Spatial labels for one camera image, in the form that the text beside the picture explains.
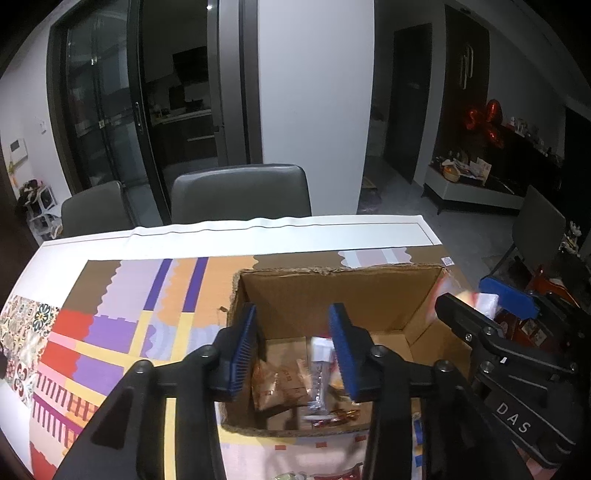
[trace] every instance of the white wall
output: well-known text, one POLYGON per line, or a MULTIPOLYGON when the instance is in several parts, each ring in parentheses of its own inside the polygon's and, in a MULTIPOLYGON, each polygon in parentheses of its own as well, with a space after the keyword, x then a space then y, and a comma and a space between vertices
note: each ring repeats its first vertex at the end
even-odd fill
POLYGON ((514 116, 536 125, 544 147, 558 149, 564 105, 540 71, 499 32, 490 29, 491 66, 488 99, 501 103, 504 121, 514 116))
POLYGON ((51 186, 58 202, 71 196, 53 140, 47 104, 47 42, 49 28, 77 0, 64 0, 21 45, 0 78, 0 137, 4 161, 10 159, 9 145, 24 138, 28 160, 16 172, 19 185, 31 178, 51 186), (40 121, 47 130, 41 133, 40 121))
POLYGON ((355 213, 374 62, 372 0, 259 0, 265 163, 306 171, 314 215, 355 213))
POLYGON ((423 184, 425 172, 433 156, 439 128, 443 86, 445 83, 446 30, 445 9, 441 0, 375 0, 376 45, 375 77, 372 104, 388 120, 392 91, 394 32, 403 28, 430 23, 433 28, 431 53, 431 84, 425 115, 423 139, 418 155, 414 181, 423 184))

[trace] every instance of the snack package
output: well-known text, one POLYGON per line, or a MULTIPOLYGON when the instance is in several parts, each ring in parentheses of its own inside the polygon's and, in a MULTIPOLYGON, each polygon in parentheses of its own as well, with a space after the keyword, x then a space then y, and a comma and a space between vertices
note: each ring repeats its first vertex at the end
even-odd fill
POLYGON ((339 363, 336 359, 330 370, 329 385, 335 390, 337 395, 345 395, 345 385, 343 383, 343 377, 340 375, 339 363))
POLYGON ((276 367, 263 360, 255 364, 252 373, 252 398, 258 411, 277 405, 304 405, 308 392, 298 373, 286 367, 276 367))
POLYGON ((329 412, 326 404, 330 380, 330 362, 334 349, 331 339, 312 337, 310 342, 310 397, 312 400, 308 403, 308 414, 303 417, 304 420, 331 420, 335 417, 329 412))

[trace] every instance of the red stripe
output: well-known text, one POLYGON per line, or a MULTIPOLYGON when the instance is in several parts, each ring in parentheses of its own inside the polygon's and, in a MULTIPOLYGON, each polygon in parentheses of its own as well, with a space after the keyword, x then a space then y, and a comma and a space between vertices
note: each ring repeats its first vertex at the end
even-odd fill
POLYGON ((44 364, 67 378, 72 378, 74 375, 77 368, 76 362, 79 358, 79 353, 52 341, 47 342, 41 357, 44 364))
POLYGON ((52 332, 67 336, 74 340, 84 340, 88 335, 88 329, 94 318, 91 314, 75 312, 74 310, 61 309, 57 314, 55 323, 53 324, 52 332))

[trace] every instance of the candy wrapper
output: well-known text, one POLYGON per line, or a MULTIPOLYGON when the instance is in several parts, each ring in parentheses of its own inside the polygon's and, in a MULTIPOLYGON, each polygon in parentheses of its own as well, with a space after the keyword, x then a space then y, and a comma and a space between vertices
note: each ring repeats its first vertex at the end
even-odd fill
POLYGON ((286 367, 275 367, 263 360, 252 373, 252 398, 258 411, 278 405, 306 405, 310 399, 301 376, 286 367))

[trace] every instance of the cardboard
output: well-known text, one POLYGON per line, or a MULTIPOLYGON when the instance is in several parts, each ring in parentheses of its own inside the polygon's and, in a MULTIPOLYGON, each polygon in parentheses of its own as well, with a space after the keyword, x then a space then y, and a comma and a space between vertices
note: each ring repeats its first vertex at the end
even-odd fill
MULTIPOLYGON (((305 351, 303 338, 328 336, 328 308, 345 304, 354 325, 370 331, 408 361, 432 365, 451 360, 467 375, 470 349, 432 314, 437 286, 449 272, 441 265, 385 265, 344 269, 243 270, 235 277, 228 312, 231 325, 246 301, 256 304, 259 328, 266 339, 267 360, 292 362, 305 351)), ((344 426, 310 430, 299 420, 306 407, 260 412, 254 410, 250 375, 238 398, 220 405, 222 427, 251 436, 325 436, 366 430, 371 404, 359 420, 344 426)), ((418 409, 413 402, 413 411, 418 409)))

